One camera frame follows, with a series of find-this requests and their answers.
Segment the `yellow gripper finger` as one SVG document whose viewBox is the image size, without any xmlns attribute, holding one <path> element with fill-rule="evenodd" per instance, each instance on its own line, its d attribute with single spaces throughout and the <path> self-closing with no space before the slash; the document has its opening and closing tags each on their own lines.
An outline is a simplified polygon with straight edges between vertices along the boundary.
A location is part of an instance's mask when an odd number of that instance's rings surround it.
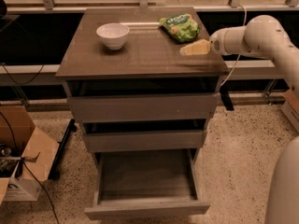
<svg viewBox="0 0 299 224">
<path fill-rule="evenodd" d="M 210 43 L 200 39 L 182 47 L 179 52 L 182 56 L 206 55 L 210 52 Z"/>
</svg>

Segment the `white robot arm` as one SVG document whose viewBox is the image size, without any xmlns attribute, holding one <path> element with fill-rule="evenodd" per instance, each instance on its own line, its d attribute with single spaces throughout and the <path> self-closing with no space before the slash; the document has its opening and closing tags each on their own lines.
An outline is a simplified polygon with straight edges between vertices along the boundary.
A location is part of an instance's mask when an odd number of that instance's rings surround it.
<svg viewBox="0 0 299 224">
<path fill-rule="evenodd" d="M 180 49 L 183 56 L 238 54 L 272 61 L 299 97 L 299 49 L 279 21 L 268 15 L 244 26 L 220 29 Z M 285 146 L 272 175 L 264 224 L 299 224 L 299 137 Z"/>
</svg>

